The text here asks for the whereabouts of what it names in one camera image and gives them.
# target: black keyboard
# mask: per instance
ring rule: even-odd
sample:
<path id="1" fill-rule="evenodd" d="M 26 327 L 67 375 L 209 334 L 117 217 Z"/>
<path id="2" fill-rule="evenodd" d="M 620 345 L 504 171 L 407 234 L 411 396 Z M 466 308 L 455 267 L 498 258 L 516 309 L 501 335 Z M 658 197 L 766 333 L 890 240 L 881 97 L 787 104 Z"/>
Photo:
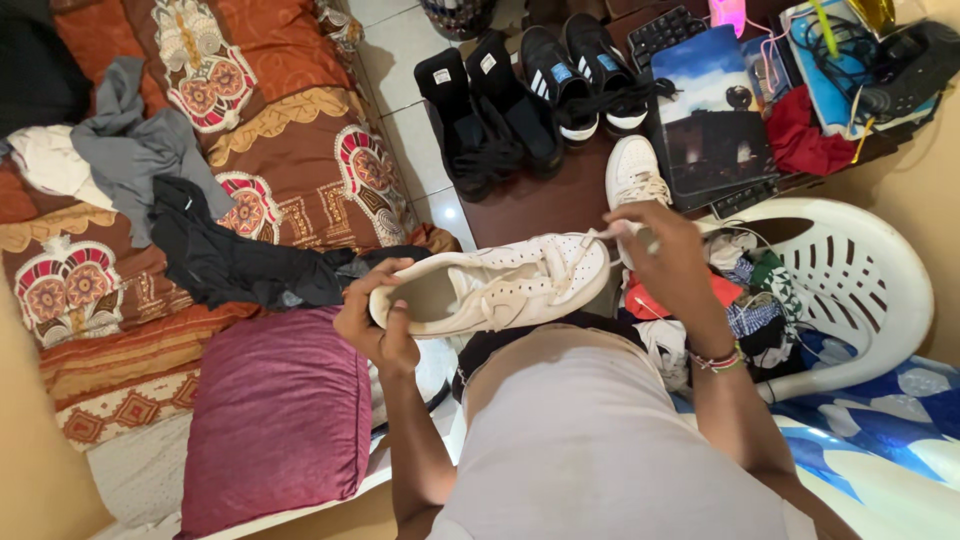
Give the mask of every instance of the black keyboard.
<path id="1" fill-rule="evenodd" d="M 766 201 L 771 197 L 776 197 L 779 194 L 780 190 L 777 188 L 777 181 L 768 180 L 713 201 L 710 203 L 710 209 L 717 219 L 727 219 L 741 210 L 748 209 L 757 203 Z"/>
<path id="2" fill-rule="evenodd" d="M 707 28 L 706 22 L 680 6 L 630 32 L 627 43 L 630 44 L 630 55 L 640 81 L 653 81 L 654 70 L 650 58 L 654 53 L 706 32 Z"/>

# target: green cloth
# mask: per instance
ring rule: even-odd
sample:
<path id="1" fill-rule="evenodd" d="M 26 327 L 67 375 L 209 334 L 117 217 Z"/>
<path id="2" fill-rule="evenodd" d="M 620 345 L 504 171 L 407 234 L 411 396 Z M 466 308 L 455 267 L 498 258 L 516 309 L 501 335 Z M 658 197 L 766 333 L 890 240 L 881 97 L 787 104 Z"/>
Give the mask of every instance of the green cloth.
<path id="1" fill-rule="evenodd" d="M 772 251 L 766 251 L 754 262 L 754 273 L 750 275 L 750 284 L 770 292 L 780 301 L 787 319 L 786 333 L 795 338 L 797 331 L 794 325 L 803 317 L 804 304 L 793 292 L 793 282 L 780 258 Z"/>

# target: white shoelace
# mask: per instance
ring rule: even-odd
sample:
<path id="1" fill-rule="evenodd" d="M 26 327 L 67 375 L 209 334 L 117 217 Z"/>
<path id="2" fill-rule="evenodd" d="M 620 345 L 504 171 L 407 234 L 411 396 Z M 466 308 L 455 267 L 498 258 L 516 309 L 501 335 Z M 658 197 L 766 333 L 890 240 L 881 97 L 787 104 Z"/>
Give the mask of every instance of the white shoelace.
<path id="1" fill-rule="evenodd" d="M 639 201 L 657 201 L 664 206 L 673 202 L 670 198 L 670 188 L 659 174 L 647 170 L 636 170 L 629 172 L 628 175 L 633 180 L 633 185 L 621 190 L 613 197 L 613 202 L 618 207 Z"/>
<path id="2" fill-rule="evenodd" d="M 550 278 L 552 282 L 550 286 L 550 290 L 554 291 L 557 294 L 557 296 L 563 296 L 563 294 L 567 291 L 567 289 L 571 285 L 573 285 L 573 274 L 577 270 L 577 265 L 580 264 L 580 261 L 583 260 L 584 256 L 587 254 L 590 242 L 592 242 L 594 238 L 602 239 L 604 237 L 604 233 L 605 232 L 598 233 L 596 230 L 590 229 L 589 232 L 584 234 L 584 237 L 579 244 L 579 250 L 577 251 L 577 254 L 573 257 L 570 263 L 563 262 L 564 270 L 560 276 L 554 276 L 553 272 L 549 270 L 549 267 L 544 262 L 545 256 L 544 258 L 540 258 L 534 261 L 539 271 L 543 275 Z M 549 242 L 544 244 L 544 248 L 547 250 L 553 251 L 554 257 L 557 260 L 564 261 L 564 258 L 562 255 L 563 250 L 557 244 L 553 242 Z M 496 278 L 491 280 L 489 283 L 487 283 L 487 287 L 497 284 L 498 282 L 503 282 L 508 280 L 515 272 L 516 271 L 508 272 L 501 276 L 497 276 Z M 501 327 L 500 324 L 497 323 L 496 320 L 493 318 L 493 308 L 487 303 L 487 299 L 485 298 L 481 299 L 480 310 L 483 312 L 484 317 L 486 317 L 487 320 L 490 321 L 491 324 L 493 324 L 494 331 L 503 330 L 503 327 Z"/>

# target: black shoelace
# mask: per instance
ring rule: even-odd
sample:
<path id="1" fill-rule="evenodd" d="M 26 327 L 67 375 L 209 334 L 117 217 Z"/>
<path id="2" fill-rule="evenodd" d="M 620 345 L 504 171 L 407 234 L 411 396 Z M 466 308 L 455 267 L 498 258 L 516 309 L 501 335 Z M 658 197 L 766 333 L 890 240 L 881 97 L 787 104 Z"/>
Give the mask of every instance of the black shoelace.
<path id="1" fill-rule="evenodd" d="M 670 97 L 677 93 L 677 87 L 669 79 L 659 78 L 652 83 L 639 83 L 620 88 L 615 92 L 583 99 L 571 99 L 562 109 L 557 110 L 557 118 L 562 126 L 570 126 L 575 118 L 592 118 L 598 112 L 624 113 L 642 110 L 653 96 Z"/>
<path id="2" fill-rule="evenodd" d="M 495 139 L 453 159 L 453 171 L 460 176 L 493 174 L 506 180 L 520 168 L 523 148 L 514 141 Z"/>

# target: black sneaker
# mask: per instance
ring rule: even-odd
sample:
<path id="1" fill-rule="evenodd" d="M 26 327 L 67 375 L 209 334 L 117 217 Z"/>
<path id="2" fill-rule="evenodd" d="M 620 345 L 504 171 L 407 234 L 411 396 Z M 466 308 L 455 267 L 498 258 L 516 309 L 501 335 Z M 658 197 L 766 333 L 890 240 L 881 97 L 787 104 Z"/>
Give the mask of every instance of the black sneaker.
<path id="1" fill-rule="evenodd" d="M 491 125 L 504 126 L 523 146 L 531 172 L 553 178 L 564 164 L 560 128 L 550 105 L 516 78 L 504 39 L 502 32 L 491 32 L 470 53 L 470 91 Z"/>
<path id="2" fill-rule="evenodd" d="M 523 149 L 510 140 L 506 128 L 491 131 L 484 125 L 470 98 L 467 71 L 457 49 L 418 63 L 414 79 L 426 100 L 446 175 L 464 201 L 482 201 L 492 183 L 506 180 L 520 167 Z"/>
<path id="3" fill-rule="evenodd" d="M 566 20 L 564 44 L 596 96 L 592 103 L 582 104 L 583 109 L 603 112 L 604 125 L 614 136 L 638 133 L 651 97 L 672 95 L 667 94 L 672 85 L 665 79 L 640 84 L 610 32 L 592 15 L 577 13 Z"/>
<path id="4" fill-rule="evenodd" d="M 566 145 L 587 144 L 597 131 L 599 117 L 596 110 L 576 107 L 576 103 L 589 100 L 593 92 L 560 41 L 542 26 L 528 28 L 520 42 L 520 64 L 530 89 L 556 111 Z"/>

